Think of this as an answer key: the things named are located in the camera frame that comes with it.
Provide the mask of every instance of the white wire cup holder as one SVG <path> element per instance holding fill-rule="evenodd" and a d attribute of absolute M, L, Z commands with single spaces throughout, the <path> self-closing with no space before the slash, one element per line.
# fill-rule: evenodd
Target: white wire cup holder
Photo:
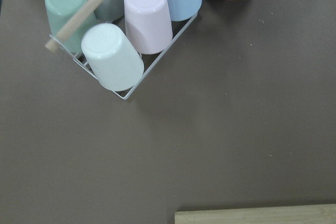
<path fill-rule="evenodd" d="M 144 78 L 155 67 L 155 65 L 161 60 L 161 58 L 165 55 L 165 53 L 170 49 L 170 47 L 177 41 L 177 39 L 181 36 L 181 34 L 184 33 L 187 27 L 194 21 L 196 17 L 197 13 L 187 20 L 181 22 L 172 22 L 173 39 L 171 43 L 162 52 L 159 52 L 158 54 L 154 55 L 139 54 L 142 60 L 144 61 L 144 73 L 141 79 L 131 89 L 118 92 L 112 91 L 112 92 L 121 99 L 127 100 L 131 96 L 131 94 L 136 90 L 136 88 L 140 85 L 140 83 L 144 80 Z M 123 30 L 123 32 L 125 32 L 123 25 L 124 24 L 123 18 L 117 21 L 115 24 L 118 25 Z M 83 53 L 81 52 L 72 53 L 55 36 L 50 35 L 50 37 L 53 38 L 60 45 L 60 47 L 74 60 L 75 63 L 77 63 L 82 69 L 84 69 L 87 73 L 89 73 L 93 78 L 97 80 L 95 73 L 93 73 Z"/>

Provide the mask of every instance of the gray-brown surface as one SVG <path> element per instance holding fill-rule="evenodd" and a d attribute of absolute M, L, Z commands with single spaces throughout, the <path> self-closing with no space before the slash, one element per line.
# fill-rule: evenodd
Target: gray-brown surface
<path fill-rule="evenodd" d="M 203 0 L 129 101 L 3 0 L 0 223 L 336 202 L 335 0 Z"/>

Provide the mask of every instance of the white cup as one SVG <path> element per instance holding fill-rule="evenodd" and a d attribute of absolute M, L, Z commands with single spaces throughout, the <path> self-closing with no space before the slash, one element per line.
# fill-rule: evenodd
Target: white cup
<path fill-rule="evenodd" d="M 167 0 L 124 0 L 126 35 L 142 54 L 156 54 L 172 41 Z"/>
<path fill-rule="evenodd" d="M 118 26 L 104 23 L 92 27 L 85 33 L 81 46 L 104 88 L 123 91 L 141 79 L 143 61 Z"/>

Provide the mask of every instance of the wooden handle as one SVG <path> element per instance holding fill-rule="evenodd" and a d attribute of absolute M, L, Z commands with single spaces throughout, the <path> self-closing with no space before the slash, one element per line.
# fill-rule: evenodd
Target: wooden handle
<path fill-rule="evenodd" d="M 103 1 L 104 0 L 88 0 L 86 4 L 83 5 L 83 7 L 76 12 L 71 19 L 69 19 L 60 31 L 58 31 L 56 38 L 61 42 L 66 41 Z M 45 44 L 45 47 L 51 52 L 56 52 L 59 48 L 59 44 L 51 38 Z"/>

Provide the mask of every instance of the wooden board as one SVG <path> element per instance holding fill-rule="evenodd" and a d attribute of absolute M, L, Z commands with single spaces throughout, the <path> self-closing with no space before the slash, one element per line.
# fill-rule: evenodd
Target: wooden board
<path fill-rule="evenodd" d="M 336 224 L 336 204 L 177 212 L 175 224 Z"/>

